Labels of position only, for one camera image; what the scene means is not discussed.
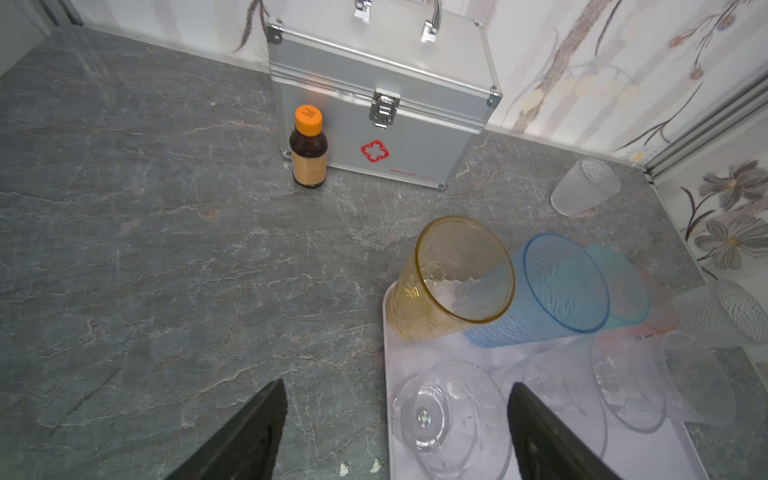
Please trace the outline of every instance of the silver metal case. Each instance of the silver metal case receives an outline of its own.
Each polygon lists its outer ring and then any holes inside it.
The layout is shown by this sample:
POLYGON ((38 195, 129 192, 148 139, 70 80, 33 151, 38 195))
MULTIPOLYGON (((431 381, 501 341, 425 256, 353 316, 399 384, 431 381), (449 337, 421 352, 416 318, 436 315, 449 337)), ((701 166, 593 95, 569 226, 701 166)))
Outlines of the silver metal case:
POLYGON ((485 29, 408 0, 288 0, 266 22, 283 156, 323 113, 328 165, 445 188, 502 98, 485 29))

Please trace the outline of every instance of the red diamond logo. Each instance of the red diamond logo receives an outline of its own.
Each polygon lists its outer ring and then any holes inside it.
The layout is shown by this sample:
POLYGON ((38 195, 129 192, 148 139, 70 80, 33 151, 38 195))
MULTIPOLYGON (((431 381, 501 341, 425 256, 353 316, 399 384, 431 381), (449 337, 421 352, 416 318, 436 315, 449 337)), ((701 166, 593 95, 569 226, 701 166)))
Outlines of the red diamond logo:
POLYGON ((389 156, 389 150, 386 149, 381 140, 374 140, 367 145, 363 145, 360 147, 360 151, 372 164, 389 156))

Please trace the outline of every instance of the beige label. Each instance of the beige label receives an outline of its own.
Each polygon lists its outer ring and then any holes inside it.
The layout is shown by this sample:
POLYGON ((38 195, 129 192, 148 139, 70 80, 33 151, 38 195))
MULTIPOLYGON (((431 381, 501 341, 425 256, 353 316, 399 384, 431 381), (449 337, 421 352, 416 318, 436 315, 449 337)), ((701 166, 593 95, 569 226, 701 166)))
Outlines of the beige label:
POLYGON ((326 162, 328 154, 322 157, 304 158, 291 151, 293 160, 293 177, 302 185, 321 184, 326 179, 326 162))

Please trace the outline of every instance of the brown glass bottle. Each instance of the brown glass bottle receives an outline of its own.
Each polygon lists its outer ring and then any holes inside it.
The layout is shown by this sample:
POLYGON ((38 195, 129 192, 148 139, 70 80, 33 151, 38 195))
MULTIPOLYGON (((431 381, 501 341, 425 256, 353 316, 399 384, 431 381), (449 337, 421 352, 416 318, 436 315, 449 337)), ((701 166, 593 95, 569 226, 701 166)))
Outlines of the brown glass bottle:
POLYGON ((323 133, 323 115, 311 105, 296 109, 296 128, 290 135, 293 180, 305 188, 326 181, 328 139, 323 133))

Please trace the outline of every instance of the case handle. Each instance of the case handle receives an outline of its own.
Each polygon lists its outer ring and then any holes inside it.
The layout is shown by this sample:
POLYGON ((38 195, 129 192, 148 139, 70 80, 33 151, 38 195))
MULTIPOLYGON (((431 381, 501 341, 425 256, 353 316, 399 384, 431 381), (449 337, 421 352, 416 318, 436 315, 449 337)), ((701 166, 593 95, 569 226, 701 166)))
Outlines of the case handle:
MULTIPOLYGON (((355 16, 362 18, 367 23, 371 19, 371 1, 355 0, 355 16)), ((432 13, 431 20, 424 21, 424 30, 422 30, 422 41, 435 41, 437 32, 440 31, 440 21, 442 20, 442 6, 440 0, 434 0, 435 11, 432 13)))

